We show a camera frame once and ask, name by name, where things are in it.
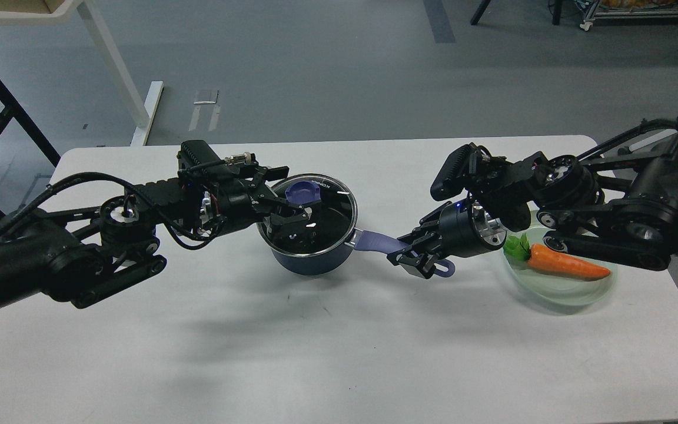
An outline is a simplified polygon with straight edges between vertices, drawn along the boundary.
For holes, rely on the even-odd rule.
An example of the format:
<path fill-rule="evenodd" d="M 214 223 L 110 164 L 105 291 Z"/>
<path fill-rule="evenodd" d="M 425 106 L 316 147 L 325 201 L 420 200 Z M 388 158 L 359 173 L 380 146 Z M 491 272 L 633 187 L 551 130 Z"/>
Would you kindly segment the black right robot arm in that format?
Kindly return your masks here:
<path fill-rule="evenodd" d="M 395 266 L 428 279 L 448 257 L 504 249 L 536 219 L 552 251 L 661 271 L 678 255 L 678 119 L 643 120 L 580 155 L 511 162 L 469 143 L 431 183 L 441 206 L 423 217 Z"/>

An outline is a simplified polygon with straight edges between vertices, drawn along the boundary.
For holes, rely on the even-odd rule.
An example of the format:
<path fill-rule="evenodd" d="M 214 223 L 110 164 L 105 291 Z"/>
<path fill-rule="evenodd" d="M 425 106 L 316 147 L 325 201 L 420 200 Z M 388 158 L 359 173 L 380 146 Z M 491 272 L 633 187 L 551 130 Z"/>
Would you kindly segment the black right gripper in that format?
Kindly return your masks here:
<path fill-rule="evenodd" d="M 420 244 L 419 239 L 441 239 L 441 251 L 447 257 L 469 258 L 503 247 L 507 229 L 476 200 L 460 200 L 444 205 L 442 212 L 430 212 L 398 241 Z M 431 279 L 450 277 L 451 261 L 435 253 L 416 253 L 407 248 L 387 254 L 393 266 L 401 266 L 412 276 Z"/>

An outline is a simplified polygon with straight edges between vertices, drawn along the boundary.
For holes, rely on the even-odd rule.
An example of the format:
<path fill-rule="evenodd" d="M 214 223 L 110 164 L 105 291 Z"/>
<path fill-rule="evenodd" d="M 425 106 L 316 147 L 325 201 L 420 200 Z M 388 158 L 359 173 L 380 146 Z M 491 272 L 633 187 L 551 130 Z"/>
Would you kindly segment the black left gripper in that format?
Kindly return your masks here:
<path fill-rule="evenodd" d="M 272 206 L 304 208 L 318 204 L 318 183 L 309 173 L 288 176 L 288 167 L 258 162 L 212 162 L 200 169 L 204 227 L 248 227 L 260 223 L 266 239 L 294 239 L 307 231 L 310 214 L 272 213 Z"/>

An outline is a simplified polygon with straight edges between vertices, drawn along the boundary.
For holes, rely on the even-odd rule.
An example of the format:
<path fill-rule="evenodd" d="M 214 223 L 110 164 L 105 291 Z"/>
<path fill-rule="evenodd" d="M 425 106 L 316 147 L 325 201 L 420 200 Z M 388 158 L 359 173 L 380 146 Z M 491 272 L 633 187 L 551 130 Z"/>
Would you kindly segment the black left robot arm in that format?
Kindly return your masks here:
<path fill-rule="evenodd" d="M 277 195 L 268 183 L 288 167 L 252 153 L 220 158 L 202 140 L 181 143 L 172 179 L 132 184 L 99 172 L 73 174 L 0 220 L 0 309 L 35 293 L 85 309 L 160 274 L 158 226 L 187 250 L 255 223 L 304 232 L 317 202 Z M 108 181 L 120 196 L 95 207 L 47 212 L 41 204 L 80 184 Z"/>

